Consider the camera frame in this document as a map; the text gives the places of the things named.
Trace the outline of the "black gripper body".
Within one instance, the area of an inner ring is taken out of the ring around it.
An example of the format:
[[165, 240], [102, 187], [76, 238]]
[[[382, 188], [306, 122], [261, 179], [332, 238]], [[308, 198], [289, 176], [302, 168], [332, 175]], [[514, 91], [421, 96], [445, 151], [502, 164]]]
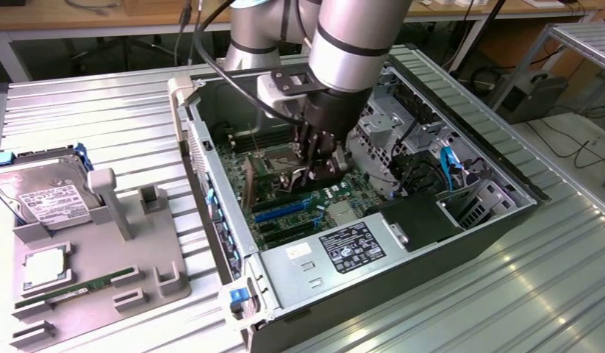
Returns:
[[333, 89], [308, 93], [302, 119], [336, 139], [344, 139], [358, 122], [370, 93], [370, 89], [353, 93]]

